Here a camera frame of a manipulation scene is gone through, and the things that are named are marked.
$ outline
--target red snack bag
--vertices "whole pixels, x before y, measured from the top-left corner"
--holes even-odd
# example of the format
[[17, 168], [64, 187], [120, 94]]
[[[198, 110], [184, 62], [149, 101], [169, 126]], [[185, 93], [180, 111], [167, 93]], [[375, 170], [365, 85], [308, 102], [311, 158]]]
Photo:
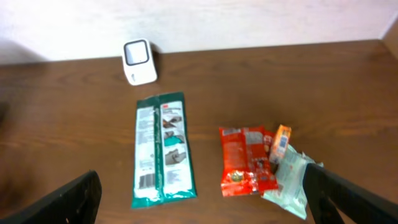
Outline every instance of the red snack bag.
[[220, 128], [223, 145], [223, 196], [263, 193], [278, 189], [266, 153], [264, 136], [273, 134], [258, 128]]

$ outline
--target plastic bag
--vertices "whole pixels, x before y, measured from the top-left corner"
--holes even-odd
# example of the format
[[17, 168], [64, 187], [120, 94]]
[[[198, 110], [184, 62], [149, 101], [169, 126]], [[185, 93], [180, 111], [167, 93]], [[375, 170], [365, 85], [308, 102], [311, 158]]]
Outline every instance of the plastic bag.
[[305, 168], [309, 163], [315, 163], [315, 161], [304, 153], [297, 153], [289, 145], [275, 174], [279, 189], [265, 191], [262, 197], [305, 220], [307, 217], [305, 212], [307, 198], [303, 189], [303, 178]]
[[263, 127], [220, 128], [220, 136], [224, 155], [221, 181], [224, 197], [278, 188], [264, 145], [264, 136], [273, 136], [272, 133]]
[[197, 196], [183, 93], [137, 102], [132, 208]]

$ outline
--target clear plastic packaging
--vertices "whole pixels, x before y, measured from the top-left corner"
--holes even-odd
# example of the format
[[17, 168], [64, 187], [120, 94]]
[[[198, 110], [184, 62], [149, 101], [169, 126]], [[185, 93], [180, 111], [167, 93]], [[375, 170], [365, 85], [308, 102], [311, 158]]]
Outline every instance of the clear plastic packaging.
[[132, 208], [197, 196], [183, 93], [137, 102]]
[[265, 191], [262, 197], [305, 220], [307, 198], [303, 189], [303, 178], [305, 168], [309, 163], [315, 163], [315, 161], [304, 153], [297, 153], [289, 145], [275, 174], [279, 189]]

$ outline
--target green package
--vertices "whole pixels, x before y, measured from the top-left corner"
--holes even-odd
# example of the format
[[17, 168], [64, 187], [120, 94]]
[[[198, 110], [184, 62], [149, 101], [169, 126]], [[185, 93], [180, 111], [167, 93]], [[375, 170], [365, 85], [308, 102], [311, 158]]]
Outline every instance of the green package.
[[196, 197], [183, 93], [138, 101], [136, 118], [131, 208]]

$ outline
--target wood grain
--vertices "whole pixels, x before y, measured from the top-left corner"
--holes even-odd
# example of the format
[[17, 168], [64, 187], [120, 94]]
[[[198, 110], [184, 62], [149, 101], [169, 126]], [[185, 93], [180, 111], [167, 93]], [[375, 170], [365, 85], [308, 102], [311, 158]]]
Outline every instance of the wood grain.
[[[120, 58], [1, 67], [0, 217], [94, 169], [97, 223], [305, 223], [256, 195], [221, 196], [218, 127], [280, 123], [298, 151], [398, 202], [398, 63], [380, 41], [160, 59], [158, 81], [135, 87]], [[131, 210], [136, 101], [171, 91], [185, 94], [198, 198]]]

